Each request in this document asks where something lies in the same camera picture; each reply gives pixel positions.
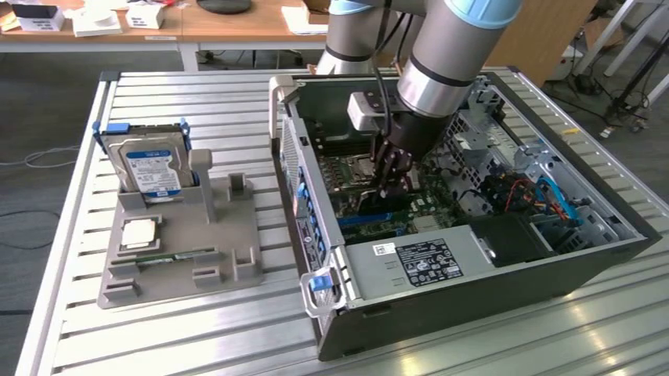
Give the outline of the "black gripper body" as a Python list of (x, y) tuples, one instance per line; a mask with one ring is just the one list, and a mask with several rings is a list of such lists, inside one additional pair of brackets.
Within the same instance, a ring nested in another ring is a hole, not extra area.
[(377, 154), (381, 156), (401, 150), (412, 158), (423, 158), (441, 142), (453, 116), (451, 114), (445, 117), (427, 117), (411, 111), (391, 113), (388, 131), (384, 130), (384, 121), (380, 123)]

